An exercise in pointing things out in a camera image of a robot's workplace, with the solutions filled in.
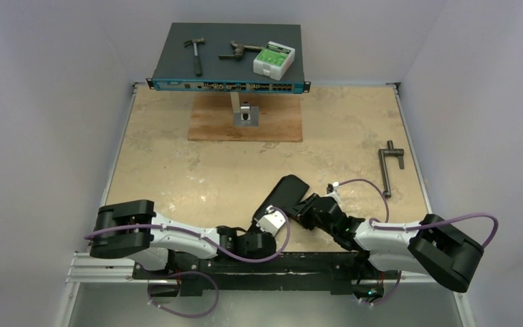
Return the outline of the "black zippered tool case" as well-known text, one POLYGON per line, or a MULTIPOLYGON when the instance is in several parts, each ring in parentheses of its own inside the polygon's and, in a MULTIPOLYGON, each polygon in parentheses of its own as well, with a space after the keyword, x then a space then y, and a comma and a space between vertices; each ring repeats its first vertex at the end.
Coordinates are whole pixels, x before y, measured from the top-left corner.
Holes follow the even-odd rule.
POLYGON ((298 204, 309 189, 310 185, 296 175, 282 177, 255 211, 253 219, 261 218, 270 205, 283 210, 298 204))

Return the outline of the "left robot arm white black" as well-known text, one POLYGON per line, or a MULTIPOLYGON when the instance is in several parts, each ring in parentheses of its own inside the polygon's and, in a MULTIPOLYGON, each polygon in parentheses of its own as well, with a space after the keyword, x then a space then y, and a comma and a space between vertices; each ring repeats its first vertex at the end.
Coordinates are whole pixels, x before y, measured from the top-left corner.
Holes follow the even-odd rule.
POLYGON ((273 206, 254 219, 249 230, 224 225, 213 228, 188 225, 156 213, 154 206, 150 200, 136 200, 100 207, 94 230, 84 236, 91 243, 91 256, 128 258, 158 278, 166 279, 175 272, 175 253, 201 260, 221 256, 262 263, 281 252, 275 236, 287 222, 284 214, 273 206))

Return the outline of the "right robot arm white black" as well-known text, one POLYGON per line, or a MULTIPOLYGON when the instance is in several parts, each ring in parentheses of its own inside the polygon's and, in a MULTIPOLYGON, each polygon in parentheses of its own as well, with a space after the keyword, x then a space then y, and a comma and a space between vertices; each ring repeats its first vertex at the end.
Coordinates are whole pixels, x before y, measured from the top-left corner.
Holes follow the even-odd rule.
POLYGON ((492 240, 479 243, 454 226, 467 216, 443 219, 427 214, 411 223, 381 222, 344 213, 332 196, 313 194, 285 213, 307 230, 324 231, 342 249, 360 253, 355 268, 363 277, 407 271, 428 275, 460 293, 468 290, 492 240))

